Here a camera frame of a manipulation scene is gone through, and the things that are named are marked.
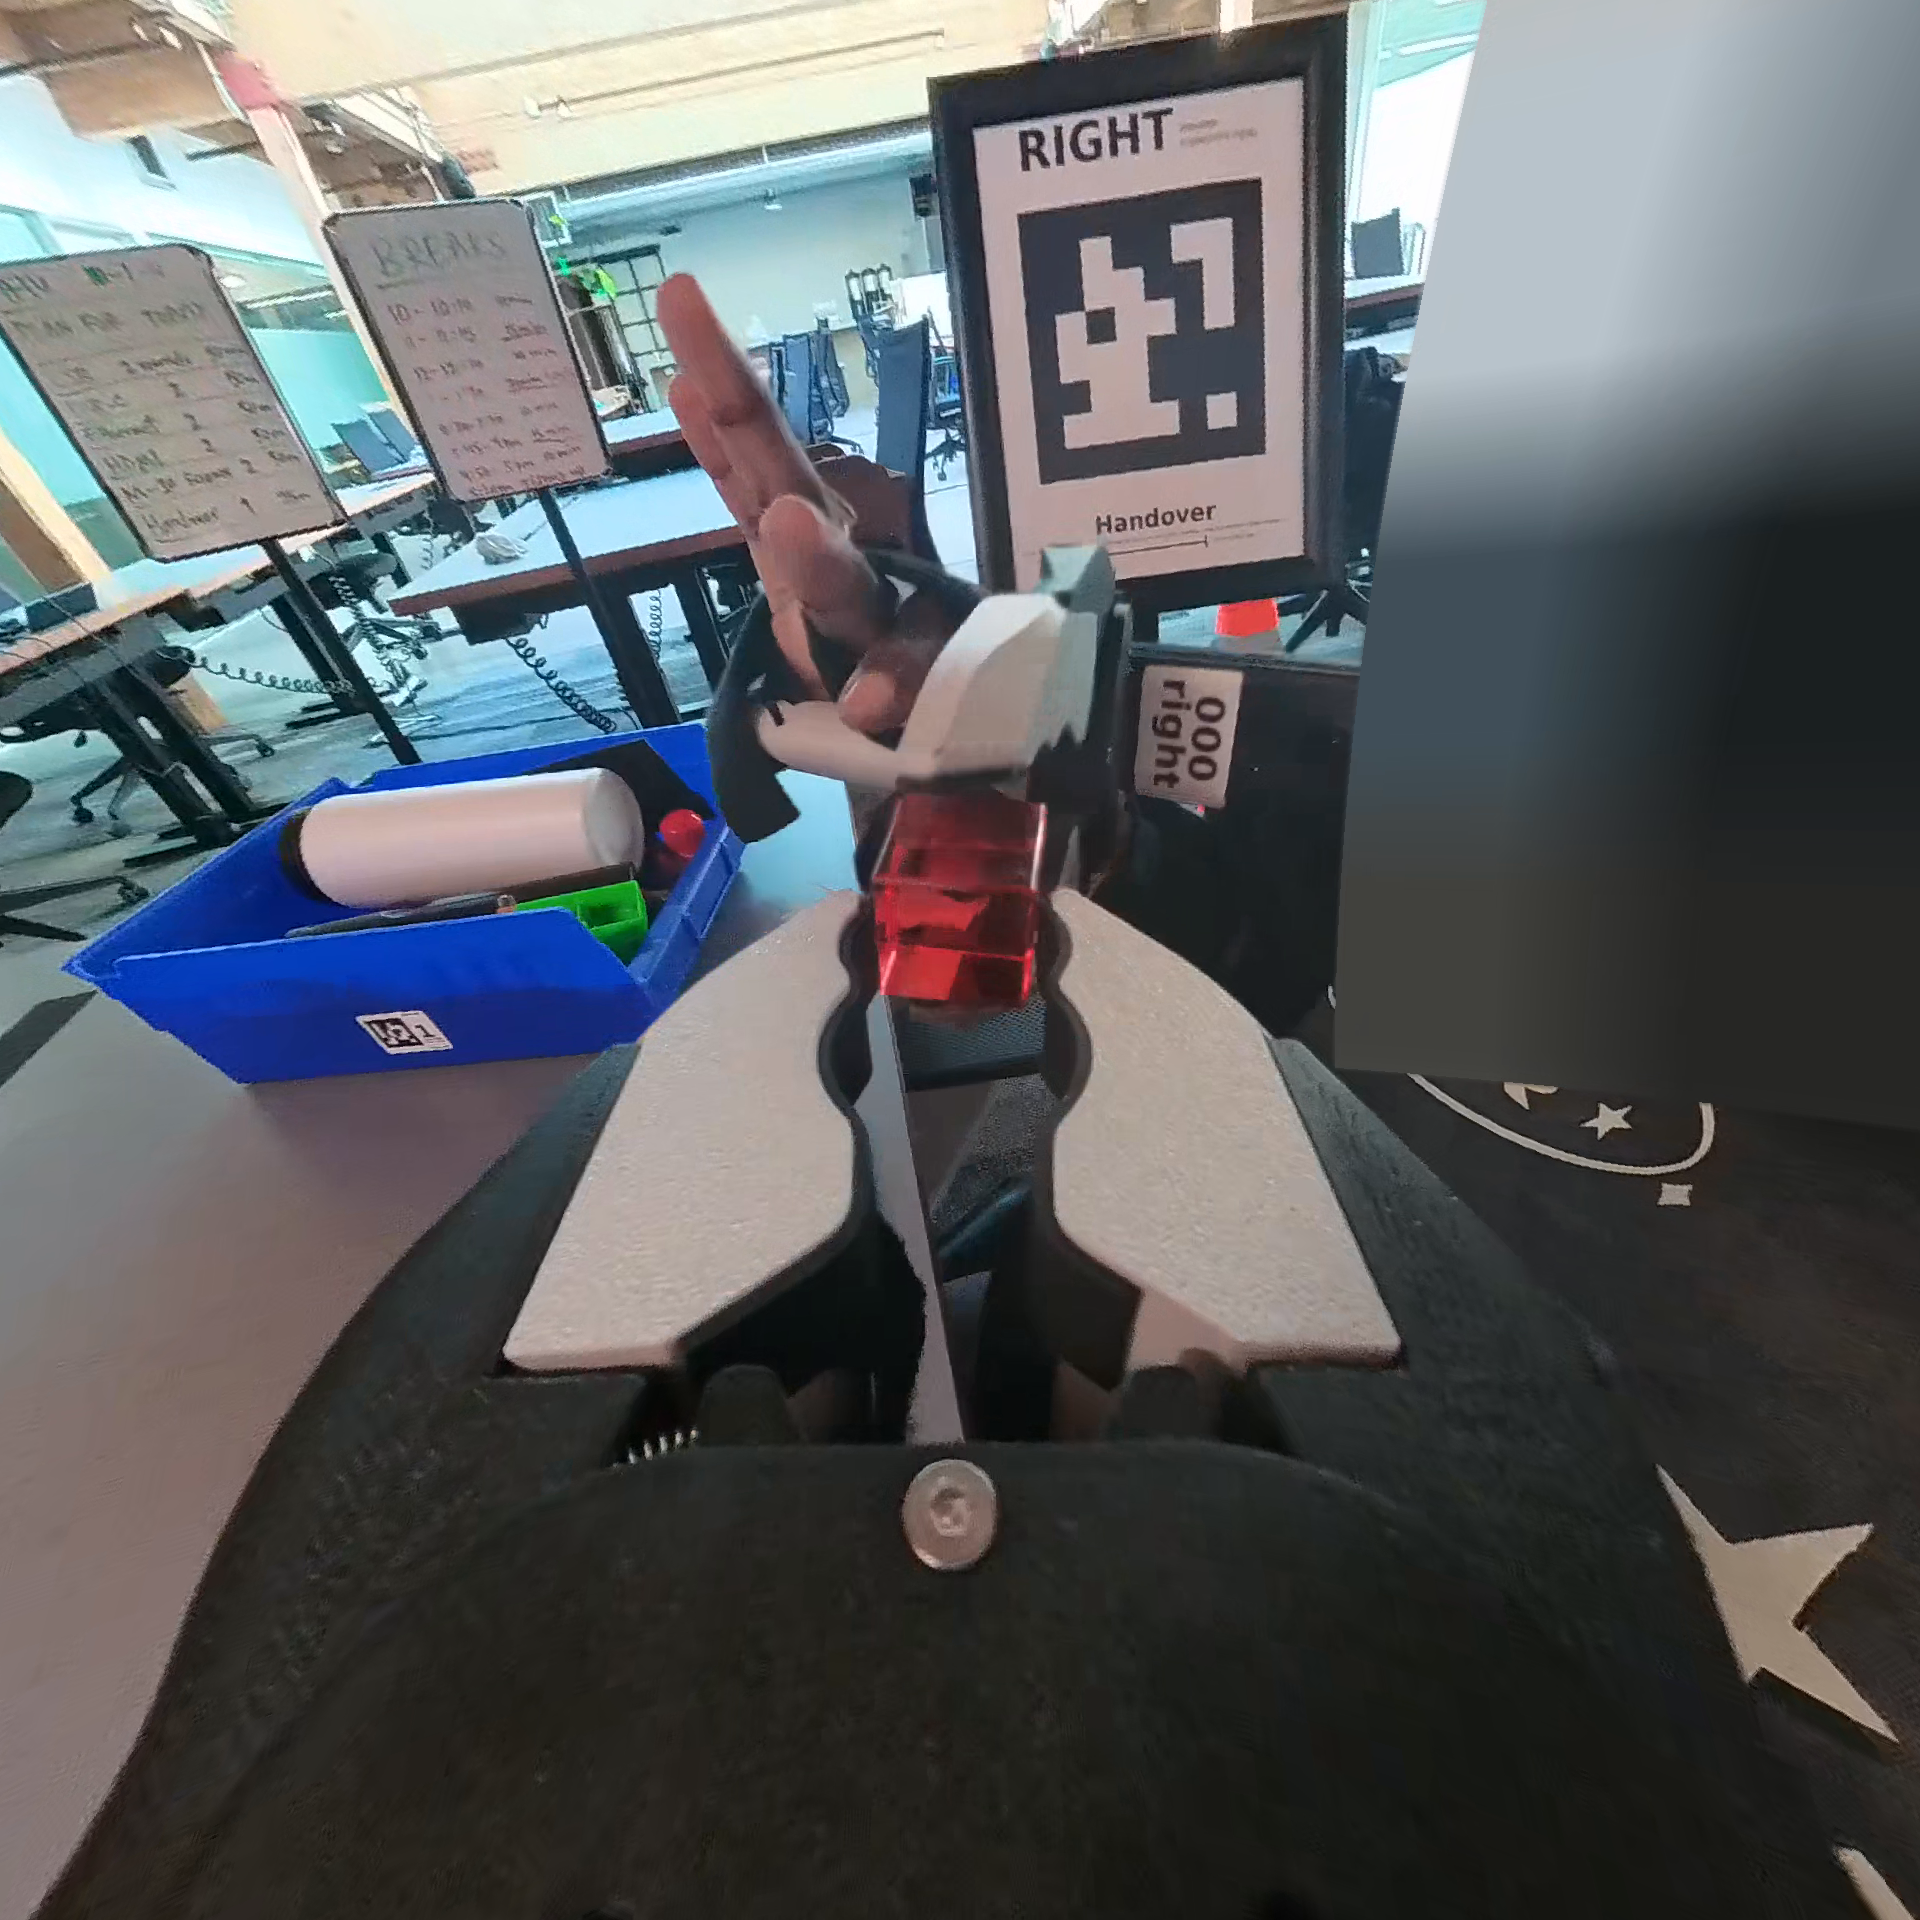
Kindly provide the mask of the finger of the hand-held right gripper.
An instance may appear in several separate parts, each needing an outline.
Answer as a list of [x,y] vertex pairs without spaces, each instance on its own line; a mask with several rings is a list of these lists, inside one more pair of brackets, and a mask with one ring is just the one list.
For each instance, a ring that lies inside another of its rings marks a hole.
[[1050,807],[1045,886],[1090,900],[1124,856],[1128,609],[1097,542],[1045,550],[1045,601],[1061,611],[1038,750],[1038,802]]
[[989,593],[937,655],[894,788],[1061,788],[1109,757],[1109,611]]

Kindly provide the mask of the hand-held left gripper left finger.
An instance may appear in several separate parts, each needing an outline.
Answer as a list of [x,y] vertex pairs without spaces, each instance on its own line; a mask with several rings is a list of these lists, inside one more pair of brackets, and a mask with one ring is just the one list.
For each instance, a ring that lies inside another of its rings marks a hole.
[[782,919],[635,1041],[508,1362],[677,1371],[856,1220],[856,892]]

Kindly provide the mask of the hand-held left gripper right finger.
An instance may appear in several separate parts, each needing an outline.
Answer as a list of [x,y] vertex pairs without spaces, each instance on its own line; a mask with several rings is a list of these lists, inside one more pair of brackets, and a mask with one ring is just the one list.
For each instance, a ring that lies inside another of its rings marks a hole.
[[1104,902],[1056,900],[1070,1090],[1038,1172],[1027,1311],[1097,1390],[1154,1362],[1403,1356],[1267,1030]]

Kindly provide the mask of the red transparent cube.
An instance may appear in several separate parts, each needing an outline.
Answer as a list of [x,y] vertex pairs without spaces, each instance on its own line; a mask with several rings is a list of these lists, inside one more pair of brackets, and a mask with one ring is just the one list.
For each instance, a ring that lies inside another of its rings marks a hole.
[[1015,1010],[1045,948],[1050,807],[1005,788],[892,802],[871,866],[875,992],[921,1010]]

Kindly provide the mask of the blue bin with white label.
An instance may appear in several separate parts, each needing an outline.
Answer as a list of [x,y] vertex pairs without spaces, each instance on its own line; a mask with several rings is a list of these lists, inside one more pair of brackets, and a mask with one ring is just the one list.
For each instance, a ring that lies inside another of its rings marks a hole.
[[635,1041],[683,999],[723,922],[747,857],[730,829],[710,829],[677,886],[643,876],[650,927],[632,959],[552,902],[526,919],[313,933],[352,907],[308,900],[281,856],[281,833],[334,799],[414,802],[456,786],[501,788],[513,780],[573,762],[617,768],[650,820],[668,807],[714,820],[710,732],[694,723],[545,750],[408,762],[369,786],[329,780],[87,940],[69,959],[69,979],[95,986],[158,1039],[177,1039],[240,1087],[560,1061]]

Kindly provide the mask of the person's right hand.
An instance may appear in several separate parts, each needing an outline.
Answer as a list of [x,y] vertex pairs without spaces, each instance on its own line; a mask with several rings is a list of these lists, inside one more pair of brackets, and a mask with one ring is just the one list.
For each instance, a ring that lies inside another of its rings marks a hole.
[[677,357],[668,410],[747,531],[782,666],[820,701],[816,640],[840,643],[840,723],[894,732],[962,617],[863,556],[906,542],[892,471],[856,456],[820,471],[687,273],[654,285],[654,330]]

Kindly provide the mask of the green plastic block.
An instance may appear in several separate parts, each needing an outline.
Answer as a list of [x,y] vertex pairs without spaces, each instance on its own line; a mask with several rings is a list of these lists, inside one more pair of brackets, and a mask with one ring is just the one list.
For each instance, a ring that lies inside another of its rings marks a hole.
[[520,919],[560,907],[573,919],[617,969],[650,940],[650,902],[635,876],[607,876],[556,900],[520,900]]

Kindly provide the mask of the black marker pen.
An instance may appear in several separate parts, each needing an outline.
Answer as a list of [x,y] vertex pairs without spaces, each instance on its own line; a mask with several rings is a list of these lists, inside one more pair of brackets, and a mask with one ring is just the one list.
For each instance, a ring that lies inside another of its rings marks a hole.
[[438,922],[486,922],[486,919],[513,919],[513,907],[520,907],[513,892],[465,892],[465,900],[430,900],[430,902],[394,902],[394,907],[369,907],[369,919],[301,922],[282,940],[329,940],[329,933],[370,933],[370,927],[438,927]]

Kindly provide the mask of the background desk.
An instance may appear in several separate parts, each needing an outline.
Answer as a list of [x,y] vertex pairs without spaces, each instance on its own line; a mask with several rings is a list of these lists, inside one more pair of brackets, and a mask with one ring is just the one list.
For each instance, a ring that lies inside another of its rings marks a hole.
[[370,723],[370,732],[414,762],[401,740],[401,688],[370,683],[324,609],[324,580],[370,550],[384,580],[403,580],[394,531],[430,516],[421,482],[352,489],[342,522],[268,550],[223,550],[205,560],[130,560],[95,588],[87,611],[55,611],[34,625],[25,609],[8,611],[8,679],[0,723],[8,748],[87,732],[109,740],[128,768],[163,802],[173,839],[230,844],[274,813],[240,768],[215,750],[211,732],[177,723],[158,688],[158,652],[205,643],[246,611],[281,611],[301,688],[329,716]]
[[726,671],[726,631],[710,593],[714,566],[747,566],[747,531],[701,468],[610,482],[566,500],[520,506],[501,522],[520,556],[486,560],[462,542],[449,560],[401,588],[394,611],[456,611],[465,643],[526,640],[552,611],[590,609],[601,652],[635,726],[677,726],[683,709],[661,683],[635,593],[668,593],[701,655],[710,688]]

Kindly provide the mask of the white cylinder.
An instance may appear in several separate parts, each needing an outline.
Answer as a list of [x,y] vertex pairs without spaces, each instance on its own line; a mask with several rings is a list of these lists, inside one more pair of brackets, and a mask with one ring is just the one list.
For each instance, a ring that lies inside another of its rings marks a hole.
[[545,876],[643,857],[643,807],[610,768],[352,788],[281,829],[298,892],[345,907],[532,900]]

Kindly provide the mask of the handwritten whiteboard on stand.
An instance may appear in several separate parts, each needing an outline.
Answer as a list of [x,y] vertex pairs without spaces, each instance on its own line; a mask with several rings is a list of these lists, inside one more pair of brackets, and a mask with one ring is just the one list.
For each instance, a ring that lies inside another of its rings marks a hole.
[[456,506],[536,500],[560,580],[590,601],[643,726],[677,726],[668,683],[626,601],[590,573],[560,489],[610,471],[601,410],[536,239],[513,199],[342,207],[324,246]]
[[345,531],[345,511],[215,260],[205,246],[25,260],[0,273],[0,330],[137,550],[173,566],[257,550],[329,655],[324,683],[342,683],[394,757],[414,762],[292,556]]

